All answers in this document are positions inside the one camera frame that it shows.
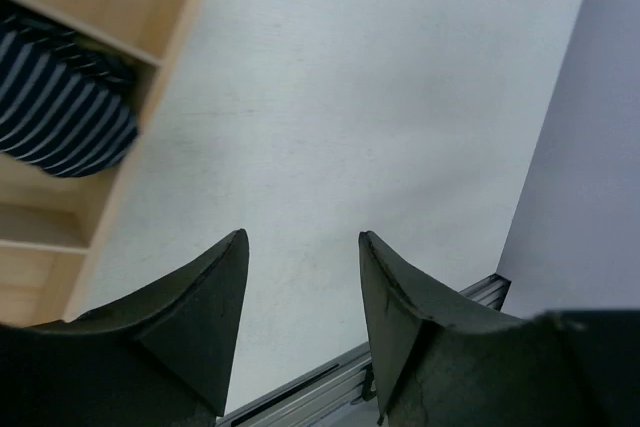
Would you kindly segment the navy striped underwear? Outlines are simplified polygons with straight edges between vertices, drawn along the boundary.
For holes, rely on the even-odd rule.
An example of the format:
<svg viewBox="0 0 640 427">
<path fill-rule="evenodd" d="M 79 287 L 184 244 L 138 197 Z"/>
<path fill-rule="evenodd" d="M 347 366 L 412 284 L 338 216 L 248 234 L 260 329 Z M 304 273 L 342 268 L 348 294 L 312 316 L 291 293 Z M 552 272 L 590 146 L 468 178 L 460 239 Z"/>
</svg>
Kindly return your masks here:
<svg viewBox="0 0 640 427">
<path fill-rule="evenodd" d="M 60 178 L 119 164 L 138 136 L 131 58 L 1 1 L 1 151 Z"/>
</svg>

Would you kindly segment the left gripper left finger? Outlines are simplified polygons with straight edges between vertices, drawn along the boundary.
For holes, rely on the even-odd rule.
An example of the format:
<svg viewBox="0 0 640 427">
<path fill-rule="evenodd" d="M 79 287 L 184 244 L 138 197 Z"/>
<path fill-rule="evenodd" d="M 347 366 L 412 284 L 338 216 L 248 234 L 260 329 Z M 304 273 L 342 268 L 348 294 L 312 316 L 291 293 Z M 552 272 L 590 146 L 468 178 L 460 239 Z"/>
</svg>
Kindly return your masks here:
<svg viewBox="0 0 640 427">
<path fill-rule="evenodd" d="M 212 426 L 224 412 L 249 266 L 236 230 L 71 322 L 1 329 L 5 426 Z"/>
</svg>

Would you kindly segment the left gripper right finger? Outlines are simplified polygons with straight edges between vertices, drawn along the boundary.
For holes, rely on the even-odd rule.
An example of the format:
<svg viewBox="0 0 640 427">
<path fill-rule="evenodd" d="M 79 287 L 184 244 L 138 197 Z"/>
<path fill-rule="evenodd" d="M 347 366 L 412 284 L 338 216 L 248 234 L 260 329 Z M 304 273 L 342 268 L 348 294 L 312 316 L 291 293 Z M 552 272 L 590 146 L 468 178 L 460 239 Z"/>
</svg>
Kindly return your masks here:
<svg viewBox="0 0 640 427">
<path fill-rule="evenodd" d="M 382 424 L 638 424 L 637 311 L 519 319 L 430 277 L 371 231 L 358 246 Z"/>
</svg>

